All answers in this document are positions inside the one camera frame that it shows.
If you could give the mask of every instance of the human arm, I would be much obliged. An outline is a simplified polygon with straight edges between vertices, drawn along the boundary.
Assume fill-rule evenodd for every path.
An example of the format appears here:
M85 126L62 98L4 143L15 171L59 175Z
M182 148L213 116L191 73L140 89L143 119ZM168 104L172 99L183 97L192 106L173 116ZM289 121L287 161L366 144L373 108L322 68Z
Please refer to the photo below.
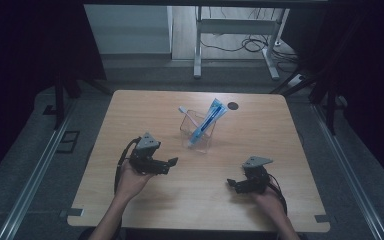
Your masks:
M153 174L138 173L128 161L124 161L115 196L89 239L111 239L129 201L142 191L153 176Z
M273 189L267 187L264 193L253 192L251 193L251 196L254 198L262 213L267 215L277 227L280 239L300 239L288 216L285 214L282 203L279 200L279 196L277 196L277 193Z

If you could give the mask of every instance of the white wall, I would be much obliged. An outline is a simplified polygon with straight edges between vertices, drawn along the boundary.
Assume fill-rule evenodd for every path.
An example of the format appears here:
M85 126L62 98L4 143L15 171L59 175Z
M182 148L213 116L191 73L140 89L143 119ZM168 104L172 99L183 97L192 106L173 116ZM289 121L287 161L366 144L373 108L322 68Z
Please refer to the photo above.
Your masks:
M171 6L84 7L100 54L171 53Z

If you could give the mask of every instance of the black circle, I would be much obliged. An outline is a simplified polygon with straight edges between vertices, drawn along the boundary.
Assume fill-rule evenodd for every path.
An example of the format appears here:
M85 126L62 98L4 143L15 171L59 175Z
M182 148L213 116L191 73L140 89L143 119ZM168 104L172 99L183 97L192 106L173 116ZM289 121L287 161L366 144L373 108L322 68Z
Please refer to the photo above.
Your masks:
M239 105L235 102L230 102L227 104L227 107L230 109L230 110L237 110L239 108Z

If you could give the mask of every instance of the wooden table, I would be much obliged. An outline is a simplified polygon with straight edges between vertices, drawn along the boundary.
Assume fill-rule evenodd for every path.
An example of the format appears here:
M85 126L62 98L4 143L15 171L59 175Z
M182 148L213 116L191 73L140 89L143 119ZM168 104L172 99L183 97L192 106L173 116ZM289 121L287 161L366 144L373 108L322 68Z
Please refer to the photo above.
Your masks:
M206 113L214 98L236 102L217 123L208 153L181 144L184 115L179 106ZM114 93L69 216L73 226L96 226L113 198L117 161L127 144L145 132L161 142L154 159L179 157L168 175L151 179L128 205L123 227L274 231L246 194L236 194L227 178L245 180L241 164L250 156L273 159L266 165L288 203L296 231L327 232L318 223L323 204L283 96L265 94L125 91Z

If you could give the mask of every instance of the gray floor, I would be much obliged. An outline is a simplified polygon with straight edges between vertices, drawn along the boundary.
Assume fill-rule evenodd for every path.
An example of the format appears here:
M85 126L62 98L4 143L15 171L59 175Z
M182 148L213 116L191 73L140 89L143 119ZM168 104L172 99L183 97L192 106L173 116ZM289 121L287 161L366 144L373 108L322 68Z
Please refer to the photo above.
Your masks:
M203 77L193 78L192 63L169 60L104 59L109 81L102 84L112 90L141 89L168 91L207 91L268 93L277 86L261 62L204 62ZM288 73L281 72L285 78ZM85 229L71 227L65 212L70 209L111 96L79 81L82 96L73 102L71 120L66 130L80 131L71 154L56 153L37 189L28 211L16 231L15 239L77 239ZM308 239L376 239L346 175L335 159L328 139L319 126L314 108L308 103L311 89L287 98L310 168L331 222L328 233L306 233ZM34 170L53 134L54 116L43 115L54 104L53 89L40 93L35 110L2 164L0 165L0 229L20 191ZM384 171L343 118L336 112L336 139L355 171L362 188L384 226ZM127 231L128 239L151 239L147 232ZM152 239L264 239L246 233L152 232Z

